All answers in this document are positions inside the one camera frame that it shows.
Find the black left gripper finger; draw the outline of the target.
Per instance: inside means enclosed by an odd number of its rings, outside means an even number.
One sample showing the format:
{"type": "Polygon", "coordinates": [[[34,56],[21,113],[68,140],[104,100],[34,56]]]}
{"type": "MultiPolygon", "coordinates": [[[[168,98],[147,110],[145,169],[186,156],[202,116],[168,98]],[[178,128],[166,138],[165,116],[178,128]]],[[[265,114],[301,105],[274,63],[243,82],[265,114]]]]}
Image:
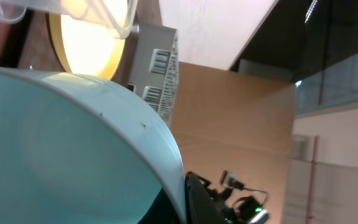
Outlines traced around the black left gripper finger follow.
{"type": "Polygon", "coordinates": [[[186,217],[189,224],[228,224],[214,206],[208,187],[211,182],[189,171],[185,174],[186,217]]]}

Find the blue bowl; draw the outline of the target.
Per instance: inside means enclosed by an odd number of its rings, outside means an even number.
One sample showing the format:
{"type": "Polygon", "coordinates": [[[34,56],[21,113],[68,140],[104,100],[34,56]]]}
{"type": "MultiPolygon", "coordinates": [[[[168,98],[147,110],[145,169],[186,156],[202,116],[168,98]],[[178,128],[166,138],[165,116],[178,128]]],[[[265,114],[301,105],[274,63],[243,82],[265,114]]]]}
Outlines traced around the blue bowl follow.
{"type": "Polygon", "coordinates": [[[0,223],[186,223],[177,142],[112,81],[0,67],[0,223]]]}

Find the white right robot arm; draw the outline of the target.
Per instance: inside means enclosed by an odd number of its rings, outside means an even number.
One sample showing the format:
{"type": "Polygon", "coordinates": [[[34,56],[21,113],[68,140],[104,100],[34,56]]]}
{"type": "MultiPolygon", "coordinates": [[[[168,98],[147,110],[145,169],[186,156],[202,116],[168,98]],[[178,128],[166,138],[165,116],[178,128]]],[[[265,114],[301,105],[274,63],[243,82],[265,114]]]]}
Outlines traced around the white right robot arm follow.
{"type": "Polygon", "coordinates": [[[197,175],[206,190],[213,207],[223,216],[228,223],[246,223],[246,224],[265,224],[269,218],[269,211],[264,208],[264,204],[269,199],[269,193],[264,190],[252,189],[236,178],[236,175],[228,170],[223,170],[219,185],[223,190],[218,192],[216,189],[211,189],[209,186],[211,182],[197,175]],[[232,196],[235,190],[247,191],[252,193],[260,193],[265,196],[262,202],[259,202],[252,194],[239,197],[232,203],[231,206],[226,204],[226,201],[232,196]]]}

